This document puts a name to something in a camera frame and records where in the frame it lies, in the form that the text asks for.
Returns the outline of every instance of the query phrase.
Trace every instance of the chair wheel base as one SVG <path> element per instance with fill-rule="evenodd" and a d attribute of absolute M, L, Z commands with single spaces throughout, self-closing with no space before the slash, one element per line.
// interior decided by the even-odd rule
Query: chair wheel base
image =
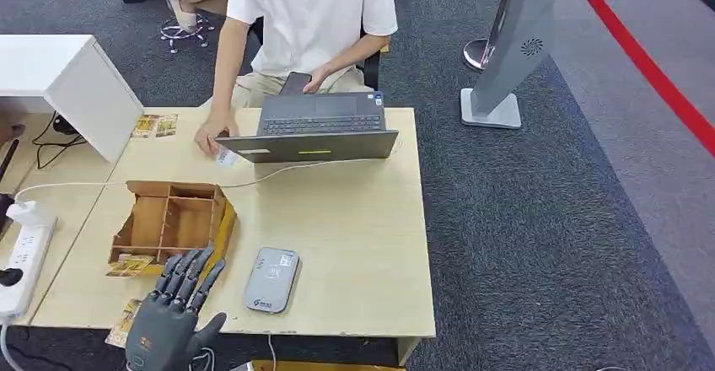
<path fill-rule="evenodd" d="M 201 48 L 208 47 L 208 42 L 204 39 L 202 31 L 213 31 L 215 29 L 216 27 L 211 25 L 211 22 L 206 17 L 198 14 L 196 16 L 196 30 L 194 32 L 184 31 L 176 19 L 169 19 L 161 24 L 161 28 L 159 29 L 161 36 L 159 38 L 161 38 L 161 40 L 169 40 L 169 53 L 175 54 L 179 52 L 179 50 L 174 48 L 175 42 L 180 40 L 196 38 L 199 40 L 199 46 Z"/>

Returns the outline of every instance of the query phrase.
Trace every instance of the desk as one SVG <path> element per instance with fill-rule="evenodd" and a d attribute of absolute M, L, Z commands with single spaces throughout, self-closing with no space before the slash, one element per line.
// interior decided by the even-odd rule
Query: desk
<path fill-rule="evenodd" d="M 73 181 L 103 182 L 109 178 L 113 164 L 107 163 L 102 156 L 88 144 L 69 148 L 54 163 L 46 169 L 35 169 L 35 151 L 37 147 L 30 140 L 39 135 L 45 128 L 51 116 L 30 114 L 22 123 L 26 125 L 25 134 L 20 138 L 20 145 L 3 178 L 0 186 L 2 192 L 12 192 L 29 186 L 46 183 L 61 183 Z M 47 140 L 56 140 L 53 134 L 48 134 Z M 25 197 L 38 201 L 52 210 L 58 217 L 55 233 L 52 236 L 44 265 L 32 297 L 28 313 L 16 319 L 16 325 L 28 325 L 36 310 L 40 307 L 47 289 L 64 262 L 71 249 L 84 220 L 89 215 L 100 187 L 58 187 L 29 191 Z M 0 263 L 8 262 L 8 257 L 18 237 L 20 226 L 12 223 L 0 239 Z"/>
<path fill-rule="evenodd" d="M 233 168 L 219 166 L 191 141 L 206 112 L 149 108 L 146 113 L 178 113 L 176 136 L 132 139 L 109 181 L 226 186 L 285 166 L 254 166 L 243 159 Z M 255 133 L 259 114 L 239 111 L 242 133 Z M 420 339 L 435 336 L 414 115 L 412 109 L 388 109 L 386 116 L 388 127 L 400 130 L 387 160 L 291 170 L 257 185 L 223 189 L 239 221 L 202 323 L 225 311 L 222 331 L 228 333 L 396 337 L 401 363 Z M 152 289 L 153 277 L 105 277 L 112 235 L 133 201 L 126 187 L 102 190 L 32 325 L 108 329 L 127 300 L 143 298 Z M 301 256 L 288 308 L 279 315 L 241 303 L 264 246 Z"/>

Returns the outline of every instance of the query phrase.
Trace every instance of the smartphone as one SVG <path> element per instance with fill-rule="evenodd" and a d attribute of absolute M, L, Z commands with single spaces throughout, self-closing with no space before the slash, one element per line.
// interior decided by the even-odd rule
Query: smartphone
<path fill-rule="evenodd" d="M 290 72 L 288 79 L 283 85 L 281 95 L 302 94 L 305 86 L 313 80 L 313 76 L 307 73 Z"/>
<path fill-rule="evenodd" d="M 272 314 L 283 312 L 288 306 L 298 260 L 298 253 L 292 250 L 261 249 L 244 290 L 246 307 Z"/>

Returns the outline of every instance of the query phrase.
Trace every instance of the sneaker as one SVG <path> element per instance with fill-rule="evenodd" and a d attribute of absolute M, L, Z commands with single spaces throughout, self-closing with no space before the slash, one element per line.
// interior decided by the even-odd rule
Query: sneaker
<path fill-rule="evenodd" d="M 169 5 L 169 8 L 171 8 L 171 11 L 174 12 L 176 22 L 179 23 L 182 30 L 186 32 L 196 31 L 196 13 L 187 13 L 182 10 L 179 5 L 179 0 L 166 0 L 166 3 Z"/>

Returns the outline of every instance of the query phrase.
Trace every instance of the chrome pole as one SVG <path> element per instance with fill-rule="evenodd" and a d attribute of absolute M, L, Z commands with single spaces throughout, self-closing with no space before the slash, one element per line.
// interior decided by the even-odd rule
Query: chrome pole
<path fill-rule="evenodd" d="M 497 17 L 494 19 L 494 25 L 492 25 L 492 32 L 489 34 L 489 39 L 471 40 L 465 45 L 464 58 L 468 67 L 478 72 L 483 71 L 487 67 L 489 58 L 494 52 L 494 44 L 497 43 L 499 32 L 502 30 L 508 5 L 509 0 L 501 0 L 499 2 Z"/>

